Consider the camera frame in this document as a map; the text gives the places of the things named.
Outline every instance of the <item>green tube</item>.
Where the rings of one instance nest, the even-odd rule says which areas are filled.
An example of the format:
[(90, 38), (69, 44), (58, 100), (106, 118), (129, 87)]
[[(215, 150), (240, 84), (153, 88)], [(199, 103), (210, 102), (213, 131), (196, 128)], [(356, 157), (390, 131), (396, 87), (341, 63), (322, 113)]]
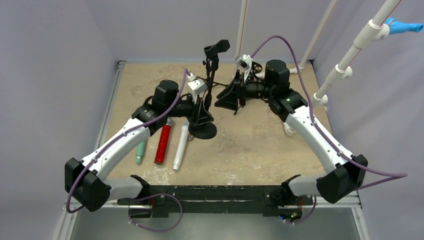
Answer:
[(142, 164), (142, 159), (145, 155), (146, 152), (146, 141), (142, 141), (138, 146), (137, 146), (137, 151), (135, 152), (135, 162), (137, 164)]

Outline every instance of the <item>gray wall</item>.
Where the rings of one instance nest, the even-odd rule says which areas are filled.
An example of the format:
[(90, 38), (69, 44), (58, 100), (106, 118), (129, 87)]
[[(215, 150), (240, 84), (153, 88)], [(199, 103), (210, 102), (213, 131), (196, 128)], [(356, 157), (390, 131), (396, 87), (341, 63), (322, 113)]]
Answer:
[[(364, 0), (346, 8), (314, 67), (320, 84), (352, 45), (384, 0)], [(424, 2), (404, 0), (392, 17), (424, 22)], [(409, 174), (360, 191), (372, 239), (423, 239), (424, 236), (424, 33), (404, 33), (372, 42), (353, 61), (352, 78), (333, 86), (328, 115), (334, 135), (374, 169)], [(381, 179), (371, 173), (366, 183)]]
[[(233, 61), (242, 0), (86, 0), (114, 55), (143, 62), (200, 61), (203, 47), (229, 39), (220, 56)], [(348, 0), (340, 0), (342, 9)], [(249, 0), (242, 53), (251, 54), (267, 37), (279, 34), (292, 44), (299, 60), (330, 0)], [(278, 40), (257, 60), (292, 58)]]
[(0, 239), (52, 237), (64, 164), (93, 150), (115, 64), (83, 0), (1, 1)]

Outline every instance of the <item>white microphone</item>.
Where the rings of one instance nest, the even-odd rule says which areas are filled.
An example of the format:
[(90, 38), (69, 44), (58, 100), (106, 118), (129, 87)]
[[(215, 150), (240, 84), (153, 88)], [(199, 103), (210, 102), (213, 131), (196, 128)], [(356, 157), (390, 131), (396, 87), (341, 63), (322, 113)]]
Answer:
[(172, 167), (175, 171), (178, 171), (181, 161), (183, 160), (184, 150), (186, 149), (187, 139), (189, 138), (189, 124), (189, 121), (185, 121), (181, 127), (181, 136), (179, 137), (178, 147), (176, 149)]

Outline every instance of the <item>wooden table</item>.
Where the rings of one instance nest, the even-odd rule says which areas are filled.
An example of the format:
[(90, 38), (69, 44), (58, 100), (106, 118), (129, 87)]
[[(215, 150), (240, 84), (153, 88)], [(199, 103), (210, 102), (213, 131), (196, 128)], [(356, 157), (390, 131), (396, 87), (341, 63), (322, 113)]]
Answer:
[[(206, 76), (204, 66), (197, 63), (127, 63), (110, 117), (107, 139), (126, 123), (148, 96), (154, 94), (161, 80), (174, 80), (181, 85), (184, 68), (197, 76)], [(215, 82), (230, 83), (234, 69), (234, 64), (220, 64)], [(312, 65), (304, 67), (302, 76), (309, 93), (315, 93), (318, 86)], [(305, 97), (298, 75), (292, 74), (290, 83), (293, 89)], [(159, 130), (149, 138), (141, 165), (136, 164), (134, 149), (109, 177), (126, 178), (136, 174), (152, 185), (279, 185), (296, 174), (315, 175), (324, 172), (318, 158), (298, 134), (286, 136), (283, 123), (265, 102), (248, 100), (237, 115), (233, 115), (231, 110), (214, 107), (215, 96), (222, 89), (222, 86), (213, 88), (214, 99), (209, 109), (218, 129), (217, 136), (210, 140), (195, 138), (187, 142), (179, 171), (172, 168), (185, 118), (173, 119), (163, 165), (154, 163), (161, 134)], [(183, 92), (187, 91), (188, 87), (185, 86)], [(315, 115), (330, 129), (323, 107), (318, 107)]]

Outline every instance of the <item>red glitter tube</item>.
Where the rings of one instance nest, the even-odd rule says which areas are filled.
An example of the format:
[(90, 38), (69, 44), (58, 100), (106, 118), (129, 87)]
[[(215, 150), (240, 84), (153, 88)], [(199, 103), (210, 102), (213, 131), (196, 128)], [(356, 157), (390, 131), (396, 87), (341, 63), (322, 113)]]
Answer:
[(168, 118), (166, 125), (162, 127), (159, 144), (157, 145), (156, 157), (154, 158), (155, 164), (164, 164), (165, 155), (167, 154), (168, 139), (170, 138), (171, 127), (173, 124), (174, 121), (172, 118)]

